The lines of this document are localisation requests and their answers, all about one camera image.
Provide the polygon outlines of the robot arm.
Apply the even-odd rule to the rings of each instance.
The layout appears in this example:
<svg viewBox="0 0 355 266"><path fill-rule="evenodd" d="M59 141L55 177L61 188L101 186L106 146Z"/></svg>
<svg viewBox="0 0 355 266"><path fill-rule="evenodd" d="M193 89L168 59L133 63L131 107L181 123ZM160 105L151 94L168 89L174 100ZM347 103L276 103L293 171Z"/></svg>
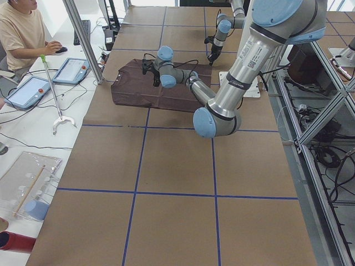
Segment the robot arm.
<svg viewBox="0 0 355 266"><path fill-rule="evenodd" d="M230 0L230 1L210 1L210 3L228 3L232 9L232 16L219 11L216 16L216 30L215 34L207 36L204 40L205 44L210 43L211 52L207 56L210 65L220 56L224 43L230 33L230 30L242 29L245 22L244 1Z"/></svg>
<svg viewBox="0 0 355 266"><path fill-rule="evenodd" d="M259 75L271 53L281 45L309 43L324 36L326 1L254 1L250 34L238 56L213 92L193 70L173 65L173 50L162 46L154 60L143 60L143 73L154 74L154 86L185 84L202 104L194 112L195 131L202 137L227 136L239 129L238 103Z"/></svg>

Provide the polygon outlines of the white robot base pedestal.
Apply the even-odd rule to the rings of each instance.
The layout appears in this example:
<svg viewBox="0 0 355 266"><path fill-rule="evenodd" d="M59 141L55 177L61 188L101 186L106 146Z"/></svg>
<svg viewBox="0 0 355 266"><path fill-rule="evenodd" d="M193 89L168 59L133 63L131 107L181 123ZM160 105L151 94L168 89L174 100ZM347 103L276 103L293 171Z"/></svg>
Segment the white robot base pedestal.
<svg viewBox="0 0 355 266"><path fill-rule="evenodd" d="M238 90L238 97L242 98L245 92L249 91L252 82L256 80L259 71L268 62L278 44L251 26L257 26L259 20L270 19L271 13L270 1L250 2L236 61L222 80L218 95L225 93L226 89L233 88Z"/></svg>

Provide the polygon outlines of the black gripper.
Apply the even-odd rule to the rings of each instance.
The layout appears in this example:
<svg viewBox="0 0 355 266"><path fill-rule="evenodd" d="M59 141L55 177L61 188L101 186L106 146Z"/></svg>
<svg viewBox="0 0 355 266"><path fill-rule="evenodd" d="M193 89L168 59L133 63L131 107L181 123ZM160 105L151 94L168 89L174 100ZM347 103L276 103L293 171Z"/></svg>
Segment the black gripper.
<svg viewBox="0 0 355 266"><path fill-rule="evenodd" d="M160 86L160 73L159 73L159 71L153 69L153 70L151 70L151 72L153 73L153 76L154 76L153 86L154 87Z"/></svg>
<svg viewBox="0 0 355 266"><path fill-rule="evenodd" d="M213 45L211 47L211 53L207 56L209 65L212 66L214 61L220 56L222 47Z"/></svg>

